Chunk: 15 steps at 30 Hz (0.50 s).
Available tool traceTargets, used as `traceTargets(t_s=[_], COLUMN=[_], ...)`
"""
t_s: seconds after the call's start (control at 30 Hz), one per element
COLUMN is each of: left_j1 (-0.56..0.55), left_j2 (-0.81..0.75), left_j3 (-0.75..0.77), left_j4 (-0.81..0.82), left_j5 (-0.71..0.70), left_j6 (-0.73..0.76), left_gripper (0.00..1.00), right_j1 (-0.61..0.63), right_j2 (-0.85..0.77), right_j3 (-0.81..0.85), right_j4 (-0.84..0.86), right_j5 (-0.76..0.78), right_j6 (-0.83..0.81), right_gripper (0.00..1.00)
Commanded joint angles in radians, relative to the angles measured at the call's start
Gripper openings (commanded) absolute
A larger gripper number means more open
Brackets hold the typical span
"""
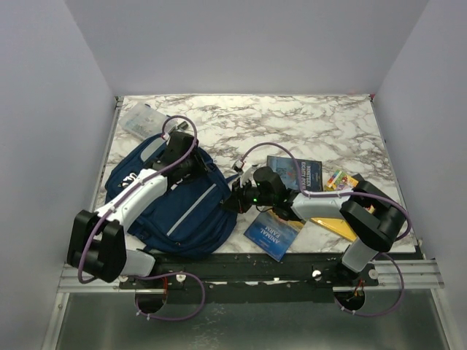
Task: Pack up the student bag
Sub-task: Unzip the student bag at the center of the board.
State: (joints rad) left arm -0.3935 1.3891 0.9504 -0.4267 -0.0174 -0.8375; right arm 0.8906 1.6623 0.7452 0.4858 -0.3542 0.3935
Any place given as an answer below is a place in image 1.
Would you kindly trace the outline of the navy blue student backpack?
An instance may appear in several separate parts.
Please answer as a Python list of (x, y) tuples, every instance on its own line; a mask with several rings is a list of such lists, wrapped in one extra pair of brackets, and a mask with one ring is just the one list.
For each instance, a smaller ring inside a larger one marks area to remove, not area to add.
[[(151, 150), (157, 134), (143, 141), (112, 170), (105, 184), (105, 201), (110, 202), (141, 171), (149, 156), (156, 158), (166, 148), (166, 141)], [(236, 226), (237, 214), (221, 207), (231, 194), (231, 177), (224, 177), (211, 156), (197, 147), (209, 172), (191, 181), (173, 185), (152, 202), (128, 229), (131, 236), (153, 249), (180, 257), (202, 259), (223, 245)]]

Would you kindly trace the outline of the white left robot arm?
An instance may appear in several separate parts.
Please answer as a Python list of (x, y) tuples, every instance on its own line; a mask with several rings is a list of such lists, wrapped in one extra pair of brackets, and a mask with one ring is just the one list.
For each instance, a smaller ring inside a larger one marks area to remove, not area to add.
[(161, 282), (162, 271), (147, 253), (126, 249), (125, 234), (155, 200), (175, 184), (204, 170), (197, 135), (175, 131), (162, 135), (166, 148), (149, 156), (136, 178), (110, 202), (94, 212), (82, 210), (74, 219), (67, 263), (77, 269), (81, 284), (119, 276), (135, 276), (146, 288)]

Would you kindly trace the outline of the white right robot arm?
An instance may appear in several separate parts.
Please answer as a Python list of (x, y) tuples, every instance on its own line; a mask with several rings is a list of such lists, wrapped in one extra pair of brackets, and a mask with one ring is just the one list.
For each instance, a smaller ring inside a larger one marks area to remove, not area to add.
[(307, 221), (315, 217), (342, 219), (357, 235), (336, 266), (337, 280), (346, 286), (362, 277), (362, 270), (380, 253), (387, 253), (395, 241), (412, 229), (408, 212), (372, 183), (358, 182), (351, 190), (309, 192), (286, 188), (279, 174), (268, 166), (245, 173), (231, 185), (222, 207), (243, 214), (251, 206), (268, 206), (281, 219)]

